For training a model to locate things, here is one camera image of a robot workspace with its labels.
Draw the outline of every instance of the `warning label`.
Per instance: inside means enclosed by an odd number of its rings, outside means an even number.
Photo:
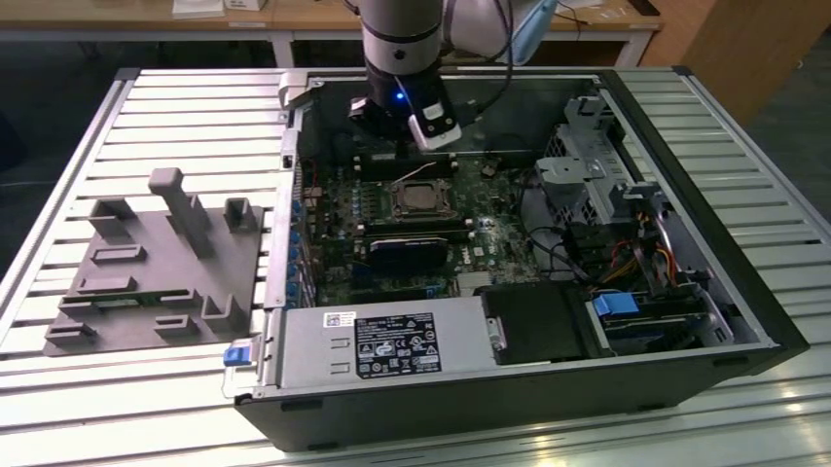
[[[442,371],[432,313],[356,319],[355,342],[363,379]]]

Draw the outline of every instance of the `yellow wire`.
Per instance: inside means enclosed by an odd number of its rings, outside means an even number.
[[[603,283],[606,284],[607,282],[610,282],[612,279],[622,277],[623,275],[628,274],[636,267],[636,261],[635,259],[631,259],[628,261],[628,263],[626,264],[626,266],[623,268],[620,268],[619,270],[616,270],[610,277],[607,277],[603,280]]]
[[[658,249],[659,253],[663,255],[663,259],[666,260],[666,275],[670,278],[670,283],[675,285],[675,271],[672,270],[672,262],[670,260],[670,254],[666,252],[663,248]]]

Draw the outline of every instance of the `slotted metal surface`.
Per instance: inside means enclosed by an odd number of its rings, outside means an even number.
[[[274,120],[279,72],[146,71],[126,84],[102,144],[91,144],[82,182],[4,316],[12,327],[0,343],[0,465],[781,466],[829,461],[827,226],[689,82],[666,70],[626,72],[622,78],[811,342],[806,354],[758,377],[727,381],[670,410],[314,454],[278,451],[223,398],[224,344],[40,356],[46,326],[92,236],[84,218],[96,198],[127,196],[136,210],[164,209],[148,196],[147,173],[176,162],[192,174],[186,190],[202,194],[207,207],[228,197],[247,197],[264,207],[272,203],[283,131]],[[220,115],[234,113],[243,114],[228,115],[234,125],[218,125]],[[255,305],[264,297],[267,264],[264,256]],[[259,310],[255,332],[262,322]]]

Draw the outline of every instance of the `white cable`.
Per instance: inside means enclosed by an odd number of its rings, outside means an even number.
[[[12,188],[12,187],[30,187],[34,185],[55,185],[58,180],[54,181],[32,181],[32,182],[12,182],[0,184],[0,188]]]
[[[408,178],[411,178],[414,175],[416,175],[419,172],[422,172],[426,168],[428,168],[431,165],[435,165],[436,162],[428,162],[426,163],[422,167],[419,167],[416,170],[414,170],[411,173],[408,173],[407,175],[404,175],[402,178],[399,178],[395,182],[391,183],[391,185],[395,185],[399,182],[403,182],[404,180],[407,180]]]

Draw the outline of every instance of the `floor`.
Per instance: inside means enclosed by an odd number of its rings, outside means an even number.
[[[0,44],[0,114],[28,149],[24,161],[0,171],[0,271],[15,258],[119,68],[252,66],[272,66],[268,45],[102,44],[91,54],[79,44]],[[831,34],[750,127],[759,146],[826,218],[831,218],[829,108]]]

